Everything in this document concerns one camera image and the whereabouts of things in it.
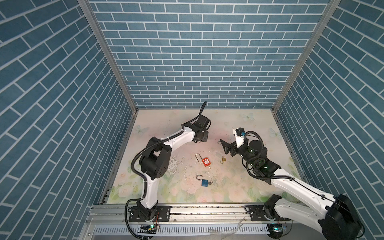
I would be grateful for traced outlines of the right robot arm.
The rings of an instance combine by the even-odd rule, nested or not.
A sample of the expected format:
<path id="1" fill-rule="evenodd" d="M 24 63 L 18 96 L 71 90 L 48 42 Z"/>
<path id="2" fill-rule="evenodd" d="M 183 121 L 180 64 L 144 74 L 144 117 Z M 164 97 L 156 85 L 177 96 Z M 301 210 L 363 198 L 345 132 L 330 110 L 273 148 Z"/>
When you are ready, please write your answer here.
<path id="1" fill-rule="evenodd" d="M 301 201 L 292 203 L 272 195 L 264 203 L 265 217 L 270 220 L 290 219 L 310 227 L 327 240 L 356 240 L 365 234 L 365 226 L 352 201 L 345 195 L 334 196 L 319 190 L 288 173 L 268 159 L 268 149 L 256 132 L 243 128 L 233 131 L 235 141 L 221 140 L 226 155 L 239 155 L 247 173 Z"/>

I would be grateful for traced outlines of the red safety padlock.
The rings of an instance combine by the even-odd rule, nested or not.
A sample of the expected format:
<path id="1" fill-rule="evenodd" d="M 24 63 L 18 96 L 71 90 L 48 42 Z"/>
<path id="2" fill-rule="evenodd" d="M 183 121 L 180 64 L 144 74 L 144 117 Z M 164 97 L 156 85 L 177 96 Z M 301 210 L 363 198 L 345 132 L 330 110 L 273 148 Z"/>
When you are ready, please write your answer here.
<path id="1" fill-rule="evenodd" d="M 202 158 L 200 154 L 195 154 L 195 157 L 199 163 L 202 163 L 205 167 L 211 167 L 211 161 L 208 158 Z"/>

